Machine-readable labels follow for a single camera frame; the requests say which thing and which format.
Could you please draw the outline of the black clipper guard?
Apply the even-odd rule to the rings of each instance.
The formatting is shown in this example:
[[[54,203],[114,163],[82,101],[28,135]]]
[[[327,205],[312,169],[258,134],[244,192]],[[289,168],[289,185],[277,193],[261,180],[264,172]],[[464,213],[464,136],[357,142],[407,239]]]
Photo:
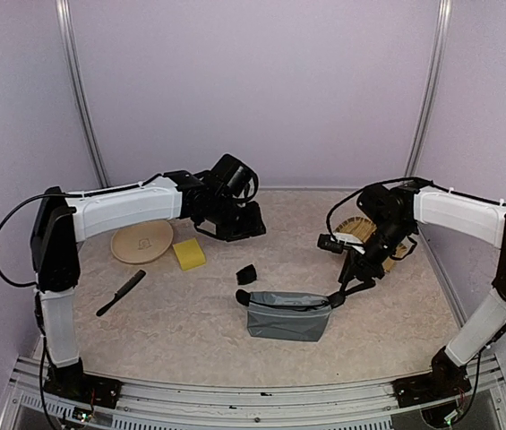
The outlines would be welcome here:
[[[257,270],[253,264],[249,264],[236,273],[236,281],[240,286],[249,285],[258,279]]]

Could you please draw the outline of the grey zip pouch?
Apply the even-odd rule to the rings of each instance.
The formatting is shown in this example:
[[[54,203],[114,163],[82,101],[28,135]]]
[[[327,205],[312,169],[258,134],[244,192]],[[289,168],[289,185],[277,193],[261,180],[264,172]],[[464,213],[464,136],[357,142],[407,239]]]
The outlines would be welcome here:
[[[246,328],[255,338],[317,342],[328,325],[330,314],[345,303],[335,292],[322,296],[298,292],[238,289],[236,301],[246,308]]]

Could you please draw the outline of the black comb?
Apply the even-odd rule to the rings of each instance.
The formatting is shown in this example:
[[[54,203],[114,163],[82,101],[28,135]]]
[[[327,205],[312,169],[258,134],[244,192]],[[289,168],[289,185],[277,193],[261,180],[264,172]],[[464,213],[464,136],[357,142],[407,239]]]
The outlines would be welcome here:
[[[124,296],[126,296],[135,286],[137,286],[146,276],[146,271],[138,270],[125,284],[117,290],[113,298],[105,305],[103,305],[97,312],[96,316],[103,316],[109,309],[118,303]]]

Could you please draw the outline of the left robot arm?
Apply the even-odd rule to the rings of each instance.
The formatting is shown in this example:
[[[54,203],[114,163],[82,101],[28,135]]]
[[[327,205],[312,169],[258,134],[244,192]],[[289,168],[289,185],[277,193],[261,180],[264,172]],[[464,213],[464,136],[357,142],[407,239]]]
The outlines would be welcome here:
[[[0,221],[0,232],[22,208],[34,202],[39,206],[30,232],[35,278],[14,281],[1,268],[0,278],[36,292],[47,354],[58,368],[57,385],[75,399],[91,389],[89,375],[77,367],[81,357],[73,319],[81,245],[122,228],[174,219],[189,219],[197,232],[223,242],[259,237],[266,227],[255,201],[258,189],[257,174],[224,154],[212,168],[198,173],[174,170],[94,191],[69,193],[54,186],[11,209]]]

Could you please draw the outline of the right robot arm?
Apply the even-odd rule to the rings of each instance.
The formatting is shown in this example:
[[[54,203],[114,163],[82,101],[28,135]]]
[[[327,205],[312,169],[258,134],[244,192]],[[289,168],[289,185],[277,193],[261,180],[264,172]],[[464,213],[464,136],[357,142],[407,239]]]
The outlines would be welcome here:
[[[344,254],[334,306],[381,279],[387,260],[397,260],[405,239],[423,234],[464,321],[443,349],[447,362],[424,378],[425,391],[441,398],[459,382],[465,366],[506,332],[506,202],[461,193],[417,176],[366,185],[342,199],[373,223],[372,235],[359,241],[333,230],[332,216],[317,241],[319,248]]]

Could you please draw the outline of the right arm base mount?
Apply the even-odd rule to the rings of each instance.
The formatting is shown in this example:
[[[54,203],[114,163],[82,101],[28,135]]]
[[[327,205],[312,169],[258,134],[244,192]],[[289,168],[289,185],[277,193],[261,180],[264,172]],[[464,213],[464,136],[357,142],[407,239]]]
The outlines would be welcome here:
[[[391,385],[400,408],[445,400],[472,388],[467,366],[456,365],[445,347],[432,358],[429,372],[396,379]]]

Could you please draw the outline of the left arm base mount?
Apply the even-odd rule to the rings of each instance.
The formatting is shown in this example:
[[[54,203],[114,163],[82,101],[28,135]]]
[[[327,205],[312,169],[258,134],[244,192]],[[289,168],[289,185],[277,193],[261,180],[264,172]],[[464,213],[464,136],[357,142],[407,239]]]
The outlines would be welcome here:
[[[107,409],[116,408],[121,388],[117,379],[85,373],[81,359],[69,366],[51,365],[44,383],[48,394]]]

